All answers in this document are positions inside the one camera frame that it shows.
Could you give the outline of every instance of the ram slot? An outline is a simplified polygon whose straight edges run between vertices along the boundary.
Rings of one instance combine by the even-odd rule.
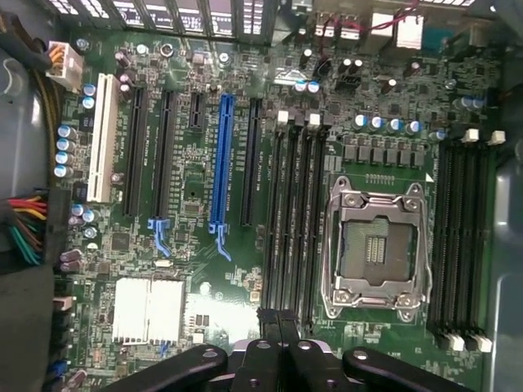
[[[242,207],[240,224],[253,224],[253,203],[258,176],[258,158],[260,155],[260,122],[262,115],[262,100],[252,98],[248,111],[247,145],[245,146],[244,191],[242,193]]]
[[[272,159],[270,163],[270,190],[269,190],[269,211],[266,224],[266,249],[263,263],[264,287],[273,287],[272,283],[277,266],[274,258],[277,225],[278,225],[278,194],[280,179],[281,150],[284,134],[280,129],[275,130],[272,147]],[[275,292],[264,288],[261,297],[261,307],[263,309],[274,309]]]
[[[209,233],[217,236],[217,250],[228,261],[230,254],[225,250],[227,186],[229,183],[230,149],[235,122],[235,96],[223,94],[220,99],[220,113],[212,186],[212,205]]]
[[[293,226],[294,202],[297,191],[296,171],[297,171],[297,147],[300,132],[304,125],[304,117],[301,123],[296,120],[288,128],[287,139],[287,158],[285,160],[284,193],[281,198],[279,208],[281,215],[281,230],[279,235],[279,252],[277,256],[277,279],[273,279],[276,292],[276,306],[278,310],[289,309],[290,296],[296,288],[292,285],[292,266],[289,263],[289,253],[291,252],[291,235]]]
[[[164,91],[161,107],[154,164],[152,217],[167,219],[174,149],[174,127],[177,117],[177,94],[174,91]]]
[[[141,172],[144,165],[147,111],[149,106],[147,90],[134,89],[131,118],[127,130],[127,170],[123,193],[123,214],[134,217],[138,214],[141,190]]]

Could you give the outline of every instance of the black pcie slot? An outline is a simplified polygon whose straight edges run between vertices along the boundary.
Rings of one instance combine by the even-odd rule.
[[[462,200],[463,194],[467,192],[463,187],[465,169],[465,152],[463,148],[458,147],[454,150],[454,166],[451,180],[452,196],[447,228],[449,242],[447,247],[447,266],[445,268],[445,300],[440,320],[446,327],[452,327],[456,312]]]
[[[256,190],[258,175],[258,157],[260,154],[259,131],[262,115],[262,100],[252,98],[248,111],[247,145],[245,146],[244,191],[240,224],[253,224],[253,195]]]
[[[318,276],[319,257],[318,257],[318,242],[320,235],[320,217],[324,209],[323,206],[323,174],[324,174],[324,160],[325,160],[325,141],[327,140],[327,133],[321,132],[315,140],[314,147],[314,162],[312,168],[312,183],[311,183],[311,214],[308,226],[307,241],[307,266],[304,279],[303,291],[303,319],[302,326],[307,328],[308,333],[312,332],[312,316],[313,316],[313,299],[315,294],[315,282]]]
[[[272,162],[271,162],[271,176],[270,176],[270,191],[269,191],[269,212],[267,215],[266,225],[266,250],[265,260],[263,263],[263,277],[265,287],[272,287],[272,281],[274,280],[274,268],[276,267],[275,260],[273,258],[275,251],[275,238],[276,229],[278,223],[278,191],[279,191],[279,162],[281,155],[281,145],[283,141],[283,134],[276,131]],[[267,309],[274,309],[274,293],[270,289],[264,289],[261,297],[261,307]]]
[[[201,131],[205,125],[205,94],[193,92],[190,95],[189,128]]]
[[[281,198],[281,231],[279,236],[278,272],[275,286],[276,309],[289,309],[291,292],[296,288],[289,282],[292,268],[288,265],[288,254],[290,252],[290,239],[292,235],[292,218],[294,198],[296,195],[296,169],[297,169],[297,145],[299,141],[300,127],[295,124],[288,128],[287,159],[285,161],[284,194]]]
[[[449,223],[450,190],[453,166],[451,148],[440,144],[438,182],[436,192],[436,213],[434,222],[434,237],[432,246],[432,294],[431,305],[427,316],[427,326],[432,333],[437,334],[441,310],[443,308],[445,269],[447,266],[447,232]]]
[[[147,109],[149,104],[147,90],[137,87],[131,106],[127,144],[127,170],[125,172],[125,190],[123,193],[123,214],[136,216],[140,202],[141,172],[145,154],[145,134]]]
[[[177,93],[174,91],[163,92],[161,110],[154,163],[152,217],[166,219],[169,204],[169,185],[171,184],[174,127],[177,117]]]
[[[459,274],[459,285],[458,293],[456,296],[456,315],[453,323],[453,329],[463,331],[467,329],[468,315],[469,315],[469,303],[470,297],[470,284],[473,279],[472,273],[474,271],[474,226],[476,223],[476,198],[477,198],[477,176],[472,175],[476,173],[476,151],[475,149],[468,148],[465,151],[465,172],[467,175],[464,178],[463,186],[463,200],[462,200],[462,225],[459,231],[460,237],[460,249],[459,249],[459,262],[458,262],[458,274]]]

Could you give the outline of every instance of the yellow wire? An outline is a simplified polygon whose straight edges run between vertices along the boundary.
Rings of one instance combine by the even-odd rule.
[[[35,211],[31,208],[15,208],[16,212],[27,212],[28,214],[31,214],[32,216],[36,216],[41,221],[46,221],[47,218],[42,215],[40,212]]]

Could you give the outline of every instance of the heatsink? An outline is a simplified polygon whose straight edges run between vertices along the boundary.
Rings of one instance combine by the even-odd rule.
[[[184,287],[179,281],[120,279],[116,283],[113,341],[125,345],[178,341]]]

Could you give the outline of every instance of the wire bundle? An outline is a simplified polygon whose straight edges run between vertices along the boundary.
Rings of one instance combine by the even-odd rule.
[[[4,201],[4,224],[13,243],[30,265],[42,264],[47,203],[42,196],[9,198]]]

